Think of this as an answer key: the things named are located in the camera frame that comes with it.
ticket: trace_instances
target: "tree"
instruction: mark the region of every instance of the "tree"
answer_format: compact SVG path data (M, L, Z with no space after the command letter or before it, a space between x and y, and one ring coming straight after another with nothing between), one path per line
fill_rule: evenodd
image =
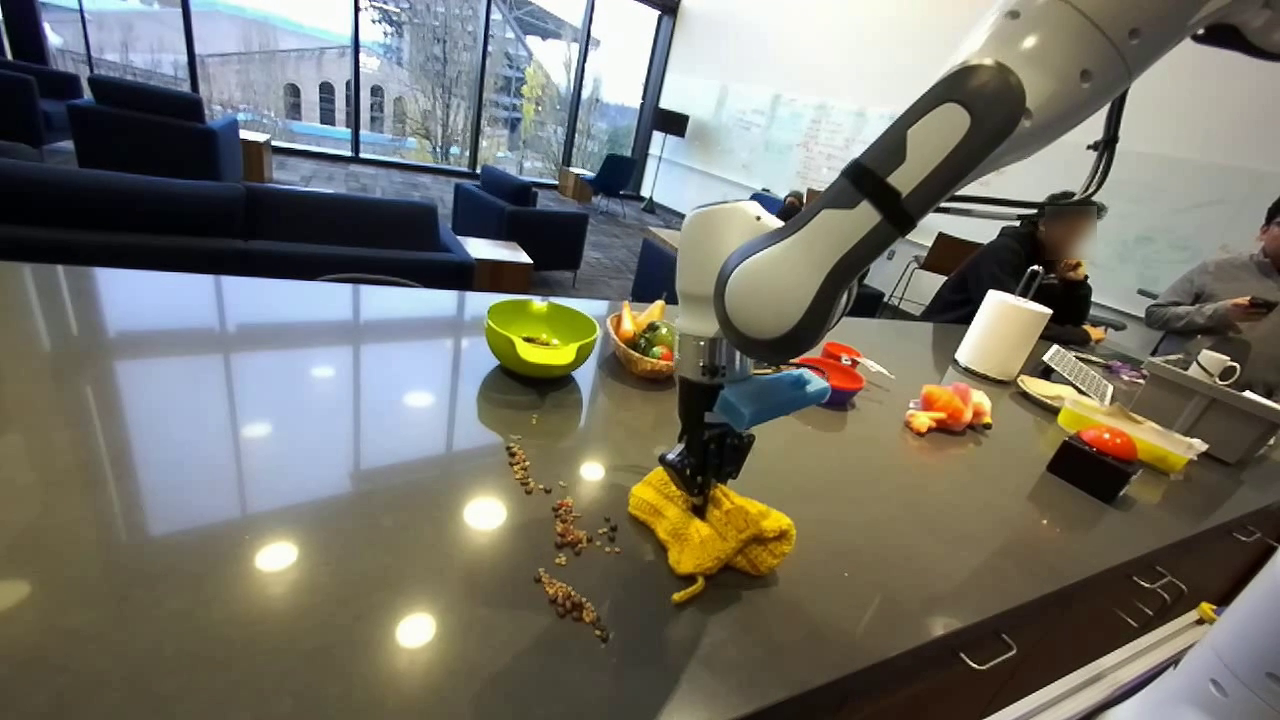
M424 93L424 138L433 159L453 165L453 149L467 138L467 93L476 83L476 0L366 0L385 25L385 39L407 62Z
M555 83L541 62L525 66L525 88L521 88L521 170L525 170L525 149L537 149L548 137L548 119L555 103Z

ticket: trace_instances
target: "green bowl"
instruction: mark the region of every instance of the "green bowl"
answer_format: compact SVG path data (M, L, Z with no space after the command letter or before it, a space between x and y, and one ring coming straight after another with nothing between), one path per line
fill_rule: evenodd
M484 315L486 353L514 376L571 376L601 345L601 324L552 298L494 298Z

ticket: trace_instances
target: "floor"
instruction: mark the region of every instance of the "floor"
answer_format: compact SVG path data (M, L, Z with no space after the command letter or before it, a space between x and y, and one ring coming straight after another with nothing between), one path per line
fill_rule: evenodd
M270 154L270 185L289 189L318 189L318 193L351 193L351 196L394 196L394 199L426 199L440 209L440 225L453 229L453 185L464 176L440 170L400 170L400 168L371 168L346 159L311 159L311 154ZM555 189L543 189L541 205L566 205ZM619 298L630 290L634 257L643 244L643 229L662 225L672 229L677 214L643 211L638 199L592 199L589 219L589 247L580 273L543 273L541 290L548 295L592 295L592 298Z

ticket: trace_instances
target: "chair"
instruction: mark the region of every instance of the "chair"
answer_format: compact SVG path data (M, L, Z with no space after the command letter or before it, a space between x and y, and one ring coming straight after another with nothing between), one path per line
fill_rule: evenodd
M136 83L123 76L88 76L88 93L105 107L178 119L178 124L204 124L204 98L194 93Z
M199 97L116 76L88 88L91 98L71 103L81 168L245 180L240 119L204 119Z
M923 257L910 257L907 267L893 280L885 302L901 302L917 273L956 274L982 244L934 233Z
M619 153L607 153L597 168L597 176L589 176L589 189L597 196L630 196L627 185L634 176L634 159L630 154L619 154Z
M476 185L453 185L453 233L514 238L531 267L577 273L589 247L589 211L541 209L529 180L484 165Z
M38 88L30 76L0 73L0 138L4 143L48 143L48 124L38 114Z

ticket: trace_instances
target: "red object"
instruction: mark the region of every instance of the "red object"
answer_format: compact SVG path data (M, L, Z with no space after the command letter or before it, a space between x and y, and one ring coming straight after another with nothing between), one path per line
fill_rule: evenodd
M1078 445L1088 445L1101 456L1110 456L1121 463L1136 460L1136 440L1129 432L1121 432L1121 426L1088 424L1075 434L1078 434Z

